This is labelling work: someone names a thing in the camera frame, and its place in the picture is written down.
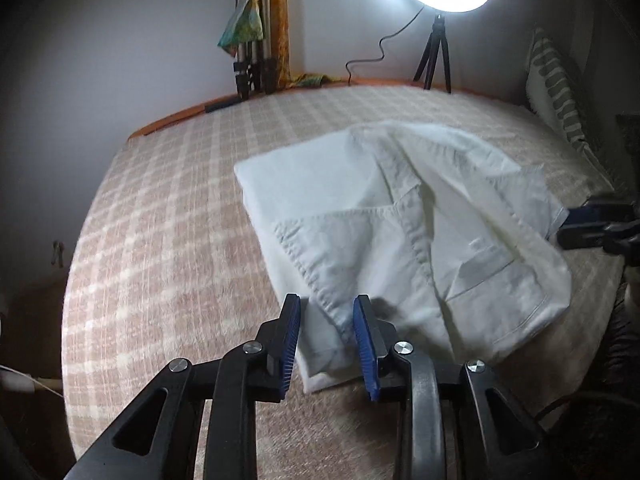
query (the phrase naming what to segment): black cable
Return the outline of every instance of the black cable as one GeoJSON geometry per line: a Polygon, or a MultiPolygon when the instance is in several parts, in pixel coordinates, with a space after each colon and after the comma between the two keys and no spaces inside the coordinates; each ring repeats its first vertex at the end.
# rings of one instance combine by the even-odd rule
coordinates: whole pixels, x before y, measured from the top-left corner
{"type": "Polygon", "coordinates": [[[638,410],[640,412],[640,403],[635,402],[634,400],[629,400],[625,397],[616,395],[616,394],[608,394],[605,392],[575,392],[574,394],[567,395],[564,397],[560,397],[559,399],[554,400],[550,405],[546,408],[543,408],[536,416],[536,421],[540,421],[545,418],[549,413],[556,410],[560,406],[571,402],[572,400],[591,400],[596,402],[608,402],[610,404],[615,404],[617,406],[625,406],[626,408],[631,408],[632,410],[638,410]]]}
{"type": "Polygon", "coordinates": [[[420,16],[420,13],[423,10],[424,10],[424,6],[422,6],[420,8],[420,10],[416,13],[416,15],[411,18],[409,23],[407,23],[403,28],[401,28],[397,32],[394,32],[393,34],[390,34],[389,36],[383,36],[382,38],[380,38],[380,41],[378,42],[378,48],[380,49],[380,52],[382,53],[382,56],[377,57],[375,59],[351,59],[350,61],[347,61],[347,63],[345,63],[345,65],[344,65],[345,69],[347,69],[347,72],[349,73],[349,79],[347,81],[347,86],[351,86],[351,78],[353,77],[353,74],[351,74],[351,70],[349,70],[349,65],[353,64],[353,63],[377,63],[377,62],[382,61],[383,59],[385,59],[385,49],[382,48],[382,42],[385,41],[385,40],[390,40],[391,38],[394,38],[398,34],[403,32],[407,27],[409,27],[409,25],[411,25],[416,20],[416,18],[418,16],[420,16]]]}

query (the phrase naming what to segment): white string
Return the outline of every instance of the white string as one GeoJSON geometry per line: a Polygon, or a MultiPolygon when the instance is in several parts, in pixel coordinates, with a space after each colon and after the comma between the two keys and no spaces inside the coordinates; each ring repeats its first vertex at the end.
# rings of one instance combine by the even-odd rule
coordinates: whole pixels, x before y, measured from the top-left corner
{"type": "Polygon", "coordinates": [[[31,377],[30,375],[23,374],[22,372],[19,372],[18,370],[14,370],[13,368],[9,368],[8,366],[4,366],[4,365],[0,365],[0,368],[4,368],[4,370],[7,370],[8,372],[13,372],[14,374],[22,375],[23,377],[26,377],[27,379],[30,379],[31,381],[33,381],[38,386],[41,386],[45,390],[49,390],[52,394],[57,395],[58,397],[60,397],[60,399],[63,399],[63,400],[65,399],[65,397],[60,392],[57,392],[56,390],[52,390],[51,388],[49,388],[48,386],[45,386],[40,381],[37,381],[36,379],[31,377]]]}

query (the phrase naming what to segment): folded white shirt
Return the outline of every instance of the folded white shirt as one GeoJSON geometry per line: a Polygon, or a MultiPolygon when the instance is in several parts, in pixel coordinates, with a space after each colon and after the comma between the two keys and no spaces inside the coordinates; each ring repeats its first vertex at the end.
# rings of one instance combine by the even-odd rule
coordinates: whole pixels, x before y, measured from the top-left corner
{"type": "Polygon", "coordinates": [[[279,301],[308,298],[305,391],[360,374],[353,300],[433,356],[496,362],[569,305],[546,238],[566,219],[542,167],[437,124],[362,124],[239,162],[279,301]]]}

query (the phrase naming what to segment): silver bolt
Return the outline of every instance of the silver bolt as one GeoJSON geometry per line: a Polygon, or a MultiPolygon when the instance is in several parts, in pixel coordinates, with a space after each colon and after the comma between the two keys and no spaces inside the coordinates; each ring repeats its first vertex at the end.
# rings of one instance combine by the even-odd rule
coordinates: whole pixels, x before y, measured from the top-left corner
{"type": "Polygon", "coordinates": [[[394,350],[401,355],[407,355],[414,351],[414,346],[408,341],[398,341],[394,345],[394,350]]]}
{"type": "Polygon", "coordinates": [[[259,341],[247,341],[242,345],[242,351],[245,354],[257,354],[262,352],[262,344],[259,341]]]}
{"type": "Polygon", "coordinates": [[[484,372],[485,365],[484,362],[482,362],[480,359],[474,359],[472,361],[468,361],[466,363],[466,367],[470,372],[481,374],[482,372],[484,372]]]}
{"type": "Polygon", "coordinates": [[[175,358],[173,361],[169,363],[169,370],[172,372],[183,372],[189,366],[189,362],[187,359],[183,357],[175,358]]]}

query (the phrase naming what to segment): plaid blanket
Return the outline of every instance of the plaid blanket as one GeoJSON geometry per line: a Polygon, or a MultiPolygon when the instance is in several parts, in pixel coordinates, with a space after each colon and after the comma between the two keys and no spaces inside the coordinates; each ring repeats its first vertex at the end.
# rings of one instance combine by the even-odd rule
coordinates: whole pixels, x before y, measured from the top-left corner
{"type": "MultiPolygon", "coordinates": [[[[242,207],[233,165],[351,124],[396,119],[461,128],[524,166],[544,163],[567,206],[607,190],[601,176],[523,108],[409,87],[277,94],[130,140],[84,222],[63,316],[63,381],[81,455],[172,358],[219,358],[280,309],[242,207]]],[[[572,304],[498,371],[534,412],[575,390],[609,319],[622,263],[597,251],[565,257],[572,304]]],[[[205,413],[200,445],[208,421],[205,413]]],[[[359,382],[257,407],[260,478],[390,478],[393,406],[359,382]]],[[[196,476],[202,473],[202,454],[196,476]]]]}

